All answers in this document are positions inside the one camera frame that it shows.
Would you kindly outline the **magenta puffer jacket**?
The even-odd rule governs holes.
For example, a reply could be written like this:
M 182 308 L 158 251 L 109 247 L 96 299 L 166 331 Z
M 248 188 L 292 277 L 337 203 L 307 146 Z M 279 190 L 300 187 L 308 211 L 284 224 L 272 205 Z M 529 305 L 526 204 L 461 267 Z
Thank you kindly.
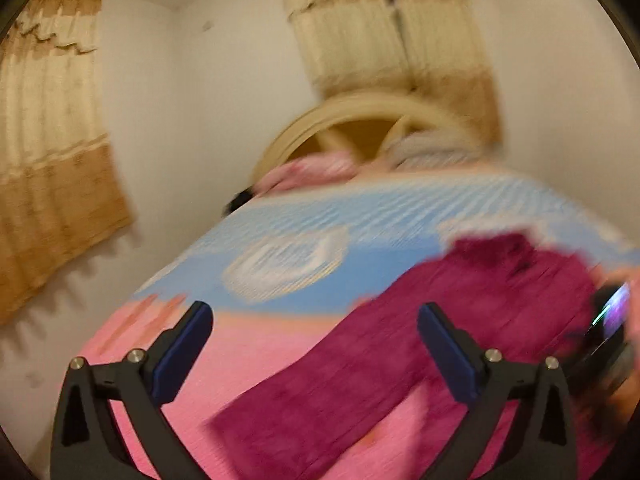
M 418 478 L 464 413 L 422 344 L 420 307 L 434 302 L 480 346 L 536 363 L 589 325 L 595 289 L 581 258 L 538 248 L 521 233 L 462 238 L 235 399 L 214 430 L 241 479 L 318 479 L 418 392 L 426 409 L 409 466 Z

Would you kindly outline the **striped pillow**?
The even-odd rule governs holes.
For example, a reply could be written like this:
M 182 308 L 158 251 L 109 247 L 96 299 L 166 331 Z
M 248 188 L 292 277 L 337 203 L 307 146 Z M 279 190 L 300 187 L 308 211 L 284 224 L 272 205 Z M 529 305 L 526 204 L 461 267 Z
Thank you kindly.
M 424 130 L 394 141 L 384 152 L 396 169 L 424 170 L 477 162 L 484 148 L 472 136 L 454 130 Z

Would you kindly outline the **beige side window curtain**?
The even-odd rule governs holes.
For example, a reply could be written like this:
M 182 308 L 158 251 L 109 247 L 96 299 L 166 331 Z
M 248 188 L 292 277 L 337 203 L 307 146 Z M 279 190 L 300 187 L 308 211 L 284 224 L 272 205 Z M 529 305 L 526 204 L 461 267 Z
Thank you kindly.
M 1 43 L 1 321 L 132 222 L 102 117 L 102 0 L 30 0 Z

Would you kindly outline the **pink and blue bedspread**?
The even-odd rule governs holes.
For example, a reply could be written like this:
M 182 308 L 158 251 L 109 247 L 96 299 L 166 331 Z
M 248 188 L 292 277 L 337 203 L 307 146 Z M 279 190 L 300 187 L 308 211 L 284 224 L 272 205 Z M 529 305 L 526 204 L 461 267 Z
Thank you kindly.
M 255 198 L 149 279 L 82 348 L 93 364 L 148 348 L 196 300 L 212 336 L 171 426 L 215 479 L 234 472 L 209 422 L 309 351 L 356 307 L 462 237 L 522 232 L 538 250 L 620 270 L 639 249 L 586 208 L 495 168 L 381 174 Z

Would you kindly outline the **black object beside bed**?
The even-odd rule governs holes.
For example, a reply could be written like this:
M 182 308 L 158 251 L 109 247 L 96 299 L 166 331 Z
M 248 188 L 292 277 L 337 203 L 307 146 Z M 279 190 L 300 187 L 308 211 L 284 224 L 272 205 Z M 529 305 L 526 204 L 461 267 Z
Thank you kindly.
M 232 200 L 224 206 L 224 211 L 222 215 L 224 217 L 228 217 L 229 214 L 233 214 L 235 211 L 246 205 L 254 198 L 254 190 L 252 188 L 246 188 L 245 190 L 239 192 L 235 196 L 233 196 Z

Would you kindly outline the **cream wooden headboard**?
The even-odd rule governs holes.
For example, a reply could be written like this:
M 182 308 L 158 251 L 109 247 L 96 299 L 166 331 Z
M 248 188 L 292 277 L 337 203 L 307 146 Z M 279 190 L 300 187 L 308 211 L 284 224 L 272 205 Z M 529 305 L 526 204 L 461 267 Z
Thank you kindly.
M 463 119 L 416 94 L 368 90 L 332 96 L 277 134 L 254 167 L 252 181 L 296 155 L 346 151 L 357 162 L 370 162 L 404 136 L 431 130 L 454 131 L 473 148 L 484 146 Z

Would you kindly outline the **folded pink floral blanket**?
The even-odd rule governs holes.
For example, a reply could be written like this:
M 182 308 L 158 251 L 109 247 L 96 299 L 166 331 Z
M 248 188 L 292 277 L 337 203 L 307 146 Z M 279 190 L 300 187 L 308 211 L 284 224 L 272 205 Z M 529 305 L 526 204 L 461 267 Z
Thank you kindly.
M 359 165 L 347 152 L 319 153 L 296 158 L 269 170 L 252 186 L 256 195 L 313 188 L 356 177 Z

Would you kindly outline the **beige curtain right panel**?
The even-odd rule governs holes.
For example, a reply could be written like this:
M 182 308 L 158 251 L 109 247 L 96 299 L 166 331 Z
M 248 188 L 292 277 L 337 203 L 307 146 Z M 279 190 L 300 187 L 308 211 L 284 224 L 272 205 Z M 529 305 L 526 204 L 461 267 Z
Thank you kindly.
M 469 0 L 394 0 L 416 91 L 502 140 L 494 77 Z

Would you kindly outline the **beige curtain panel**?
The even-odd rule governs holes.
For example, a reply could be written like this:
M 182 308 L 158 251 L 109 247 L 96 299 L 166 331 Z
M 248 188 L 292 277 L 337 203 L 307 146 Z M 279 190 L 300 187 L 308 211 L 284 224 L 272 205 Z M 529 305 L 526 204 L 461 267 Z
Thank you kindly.
M 311 84 L 329 98 L 408 91 L 412 78 L 390 0 L 283 0 Z
M 416 91 L 502 140 L 494 77 L 469 0 L 394 0 Z

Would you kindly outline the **beige curtain left panel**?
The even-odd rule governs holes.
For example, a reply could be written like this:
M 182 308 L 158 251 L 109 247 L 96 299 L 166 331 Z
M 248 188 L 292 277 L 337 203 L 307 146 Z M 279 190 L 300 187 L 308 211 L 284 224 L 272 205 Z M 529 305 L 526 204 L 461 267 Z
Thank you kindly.
M 390 0 L 283 0 L 311 84 L 329 98 L 408 91 L 412 78 Z

